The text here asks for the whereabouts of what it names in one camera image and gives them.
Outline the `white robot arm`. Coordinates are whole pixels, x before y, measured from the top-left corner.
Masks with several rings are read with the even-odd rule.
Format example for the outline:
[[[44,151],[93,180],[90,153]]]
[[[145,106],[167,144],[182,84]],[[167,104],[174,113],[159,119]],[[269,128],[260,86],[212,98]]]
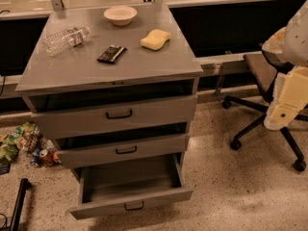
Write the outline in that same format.
[[[266,53],[281,55],[293,65],[274,81],[273,100],[264,125],[270,130],[287,127],[308,104],[308,1],[295,13],[286,27],[273,34],[262,46]]]

